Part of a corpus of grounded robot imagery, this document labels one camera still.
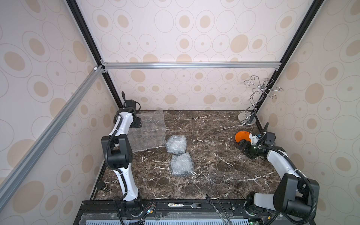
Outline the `orange dinner plate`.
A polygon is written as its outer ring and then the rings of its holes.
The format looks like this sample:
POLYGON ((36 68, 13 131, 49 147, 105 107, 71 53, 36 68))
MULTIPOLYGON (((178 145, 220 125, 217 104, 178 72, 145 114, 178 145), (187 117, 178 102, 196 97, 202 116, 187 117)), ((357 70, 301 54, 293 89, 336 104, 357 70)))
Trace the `orange dinner plate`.
POLYGON ((240 132, 237 132, 235 134, 235 141, 238 143, 242 140, 246 140, 246 141, 249 141, 251 142, 251 137, 250 137, 251 133, 247 132, 247 131, 240 131, 240 132))

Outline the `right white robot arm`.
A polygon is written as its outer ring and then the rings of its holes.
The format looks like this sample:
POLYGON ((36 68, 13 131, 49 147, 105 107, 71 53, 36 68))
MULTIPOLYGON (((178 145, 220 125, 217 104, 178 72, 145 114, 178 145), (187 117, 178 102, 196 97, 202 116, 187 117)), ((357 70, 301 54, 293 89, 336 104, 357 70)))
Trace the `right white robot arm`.
POLYGON ((250 216, 270 212, 282 215, 294 225, 313 225, 320 186, 298 169, 286 151, 276 145, 276 135, 265 125, 260 134, 246 131, 235 134, 236 147, 250 159, 263 158, 275 168, 281 181, 274 194, 250 192, 244 209, 250 216))

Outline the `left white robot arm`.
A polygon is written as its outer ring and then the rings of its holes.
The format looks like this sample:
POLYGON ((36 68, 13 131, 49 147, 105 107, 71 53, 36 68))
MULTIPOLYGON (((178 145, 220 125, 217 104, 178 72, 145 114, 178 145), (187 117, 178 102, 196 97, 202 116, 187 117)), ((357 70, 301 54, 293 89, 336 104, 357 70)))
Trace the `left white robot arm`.
POLYGON ((122 203, 125 210, 139 212, 143 204, 131 169, 133 151, 128 132, 131 128, 142 127, 141 118, 137 117, 141 105, 137 101, 126 99, 124 92, 121 95, 123 107, 114 116, 114 128, 109 135, 102 137, 101 145, 105 164, 117 176, 122 190, 122 196, 115 202, 122 203))

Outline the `bubble wrap sheet around orange plate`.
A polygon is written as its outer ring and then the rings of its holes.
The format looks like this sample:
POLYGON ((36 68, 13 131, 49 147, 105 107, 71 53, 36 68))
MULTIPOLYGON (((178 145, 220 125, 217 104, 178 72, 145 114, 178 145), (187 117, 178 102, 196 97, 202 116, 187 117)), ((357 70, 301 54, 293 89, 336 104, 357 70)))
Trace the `bubble wrap sheet around orange plate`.
POLYGON ((163 110, 138 115, 141 128, 131 128, 127 134, 133 153, 157 148, 165 144, 166 125, 163 110))

